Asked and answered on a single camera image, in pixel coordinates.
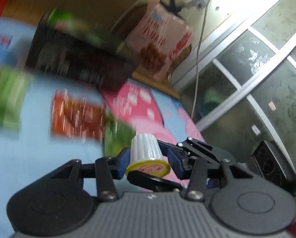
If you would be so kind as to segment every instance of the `green snack package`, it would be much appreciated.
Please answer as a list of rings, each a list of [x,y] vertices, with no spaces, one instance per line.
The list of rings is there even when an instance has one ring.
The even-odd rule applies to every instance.
[[[105,156],[116,157],[124,147],[130,148],[136,130],[112,115],[106,115],[105,122]]]
[[[0,127],[19,131],[20,111],[33,77],[14,68],[0,67]]]

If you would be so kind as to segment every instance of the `plastic bag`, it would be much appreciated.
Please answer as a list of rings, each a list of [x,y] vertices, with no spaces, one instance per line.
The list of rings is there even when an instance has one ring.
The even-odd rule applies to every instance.
[[[126,42],[138,53],[140,66],[137,71],[161,81],[172,61],[192,42],[191,35],[184,20],[169,13],[159,0],[153,0]]]
[[[116,157],[124,147],[131,147],[136,130],[112,115],[106,116],[105,156]]]
[[[95,138],[102,141],[105,127],[105,105],[91,105],[86,98],[72,99],[57,91],[52,109],[52,133],[70,138]]]
[[[19,131],[20,112],[33,77],[14,68],[0,67],[0,127]]]

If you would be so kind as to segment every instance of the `orange snack package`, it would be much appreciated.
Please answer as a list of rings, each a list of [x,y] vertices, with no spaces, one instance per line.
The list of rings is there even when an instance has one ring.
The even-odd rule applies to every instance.
[[[57,91],[52,108],[52,133],[103,141],[105,109],[104,105],[88,104],[86,98],[71,99],[67,92]]]

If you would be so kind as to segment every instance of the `robotic arm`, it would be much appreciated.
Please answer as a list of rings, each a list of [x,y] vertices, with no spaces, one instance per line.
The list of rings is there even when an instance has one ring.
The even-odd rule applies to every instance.
[[[287,191],[223,149],[190,137],[158,144],[177,177],[190,179],[187,189],[131,171],[130,183],[154,192],[119,196],[113,179],[125,174],[128,148],[94,164],[71,160],[10,199],[12,238],[291,237],[295,202]],[[84,178],[96,178],[97,197],[83,190]]]

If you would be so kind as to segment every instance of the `pink packaging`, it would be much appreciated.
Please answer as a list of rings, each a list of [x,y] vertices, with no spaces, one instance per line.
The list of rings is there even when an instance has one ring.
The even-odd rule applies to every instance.
[[[191,35],[184,20],[168,12],[159,0],[153,0],[126,42],[138,53],[137,71],[161,81],[171,63],[192,42]]]

